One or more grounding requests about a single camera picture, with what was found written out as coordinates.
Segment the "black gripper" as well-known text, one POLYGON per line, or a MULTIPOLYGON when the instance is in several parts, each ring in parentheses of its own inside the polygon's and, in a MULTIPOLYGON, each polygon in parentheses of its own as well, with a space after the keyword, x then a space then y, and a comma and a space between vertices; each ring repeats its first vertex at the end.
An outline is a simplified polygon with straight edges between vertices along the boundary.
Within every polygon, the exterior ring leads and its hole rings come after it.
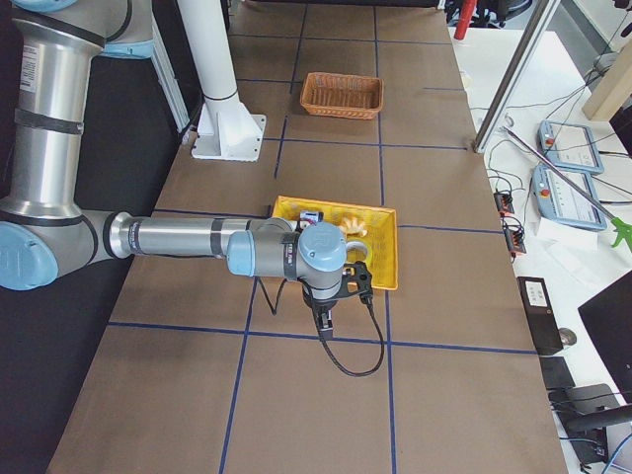
POLYGON ((346 296, 370 298, 372 275, 365 262, 348 263, 344 269, 344 291, 346 296))

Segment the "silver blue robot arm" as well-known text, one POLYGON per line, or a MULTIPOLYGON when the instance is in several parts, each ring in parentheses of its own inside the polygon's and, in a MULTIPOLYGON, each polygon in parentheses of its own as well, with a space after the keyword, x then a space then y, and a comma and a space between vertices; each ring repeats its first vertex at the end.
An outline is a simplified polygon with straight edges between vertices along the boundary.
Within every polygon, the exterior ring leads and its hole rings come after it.
POLYGON ((148 1, 15 1, 24 40, 12 184, 1 201, 1 284, 31 290, 106 259, 217 258, 231 273, 302 284, 329 306, 372 294, 341 230, 282 218, 152 218, 84 210, 75 183, 92 59, 153 51, 148 1))

